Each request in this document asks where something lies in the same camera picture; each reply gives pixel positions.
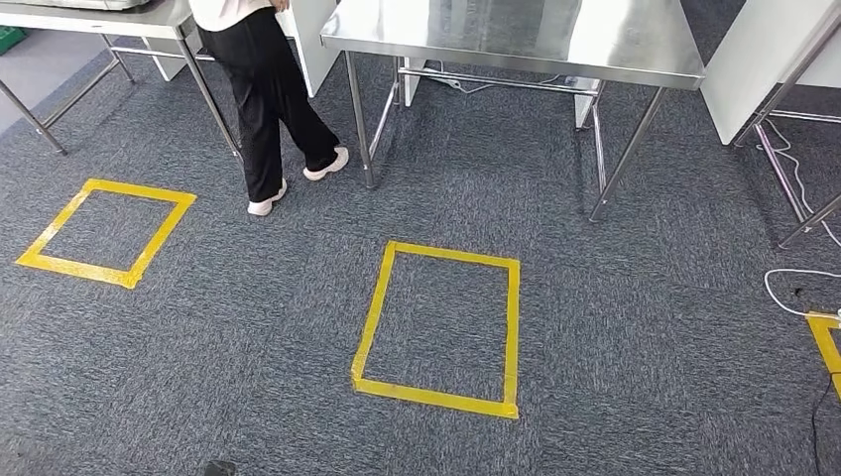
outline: yellow floor marking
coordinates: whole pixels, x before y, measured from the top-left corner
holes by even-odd
[[[158,228],[158,231],[155,232],[152,239],[128,271],[115,270],[87,263],[77,263],[75,261],[54,258],[52,256],[45,256],[41,254],[47,244],[50,243],[50,240],[56,236],[61,227],[67,223],[85,199],[88,198],[90,193],[97,190],[140,196],[153,200],[171,201],[176,204],[173,211],[170,212],[167,219],[164,220],[164,223],[160,228]],[[53,220],[53,223],[50,223],[50,226],[41,233],[41,236],[35,240],[35,243],[30,245],[26,252],[24,252],[24,254],[21,255],[15,263],[23,266],[29,266],[31,268],[38,268],[40,270],[53,271],[79,278],[87,278],[89,280],[119,285],[132,290],[143,277],[143,272],[146,271],[146,267],[149,266],[152,258],[156,253],[158,253],[158,250],[161,249],[161,246],[167,240],[167,237],[170,236],[170,233],[172,233],[173,229],[186,213],[186,210],[194,201],[195,195],[191,193],[91,178],[82,186],[81,191],[70,201],[70,203],[68,203],[67,206],[59,212],[59,215]]]
[[[838,354],[838,347],[835,346],[830,333],[830,329],[841,329],[841,322],[832,315],[817,312],[810,312],[806,316],[806,321],[812,329],[817,348],[826,363],[826,370],[832,375],[838,398],[841,399],[841,375],[835,374],[835,372],[841,372],[841,355]]]
[[[377,382],[362,377],[365,370],[365,362],[368,360],[368,353],[374,343],[374,334],[377,331],[377,324],[380,321],[380,313],[383,310],[383,302],[386,299],[386,289],[389,285],[389,278],[392,274],[395,255],[407,253],[413,255],[430,256],[447,260],[475,263],[487,266],[496,266],[508,270],[508,303],[507,303],[507,326],[505,342],[505,379],[503,383],[502,402],[474,399],[460,395],[446,394],[432,390],[417,389],[403,385]],[[517,355],[519,339],[519,318],[520,318],[520,262],[508,258],[497,258],[494,256],[477,255],[463,251],[446,250],[442,248],[431,248],[428,246],[413,245],[389,241],[383,255],[383,263],[380,265],[380,275],[377,285],[374,288],[374,297],[371,300],[371,307],[368,310],[368,317],[362,329],[362,338],[359,348],[353,358],[350,367],[350,379],[353,388],[358,392],[390,397],[393,399],[406,400],[419,404],[436,405],[449,409],[473,412],[476,414],[490,415],[494,417],[518,418],[517,409]]]

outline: shoe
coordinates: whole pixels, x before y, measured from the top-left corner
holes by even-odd
[[[333,161],[332,164],[325,167],[324,169],[318,172],[310,172],[309,169],[303,170],[303,176],[312,180],[312,181],[319,181],[325,177],[327,174],[331,172],[339,172],[344,169],[344,166],[347,165],[347,148],[346,147],[337,147],[334,149],[336,151],[336,160]]]
[[[268,200],[263,201],[249,201],[248,202],[248,212],[252,215],[257,216],[266,216],[272,212],[272,205],[284,197],[284,194],[287,192],[287,180],[283,179],[283,184],[281,185],[281,189],[278,190],[278,194],[269,198]]]

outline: floor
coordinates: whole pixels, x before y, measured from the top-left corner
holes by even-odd
[[[683,3],[708,59],[740,2]],[[257,219],[190,77],[130,66],[139,84],[111,74],[57,124],[69,156],[20,122],[0,137],[5,474],[199,475],[213,460],[241,475],[816,474],[810,417],[828,376],[763,274],[837,271],[841,256],[821,233],[774,246],[792,217],[764,155],[722,147],[699,94],[669,94],[600,224],[587,220],[592,137],[573,131],[570,98],[426,81],[386,131],[377,189],[358,160],[307,182],[285,136],[289,194]],[[389,66],[362,58],[371,122]],[[232,117],[223,74],[206,73]],[[607,157],[652,93],[607,89]],[[814,90],[794,100],[817,97],[841,104]],[[343,61],[313,104],[353,150]],[[812,201],[837,191],[836,129],[779,125]],[[14,264],[90,178],[197,195],[134,290]],[[92,194],[43,253],[127,269],[171,210]],[[354,392],[389,240],[521,262],[518,419]],[[841,291],[822,279],[775,287],[788,305],[827,310]],[[398,255],[365,377],[501,399],[506,299],[500,269]],[[823,474],[839,474],[830,397],[818,453]]]
[[[0,56],[0,79],[28,107],[34,107],[102,52],[95,35],[31,30],[26,40]],[[0,133],[20,113],[0,95]]]

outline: white shirt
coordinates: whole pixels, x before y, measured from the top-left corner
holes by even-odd
[[[269,0],[189,0],[195,23],[208,32],[220,32],[245,17],[271,7]]]

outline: person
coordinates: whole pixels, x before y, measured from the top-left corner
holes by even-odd
[[[303,175],[340,171],[348,151],[312,110],[276,15],[290,0],[189,0],[204,46],[230,79],[239,115],[248,212],[266,216],[287,191],[280,122],[303,152]]]

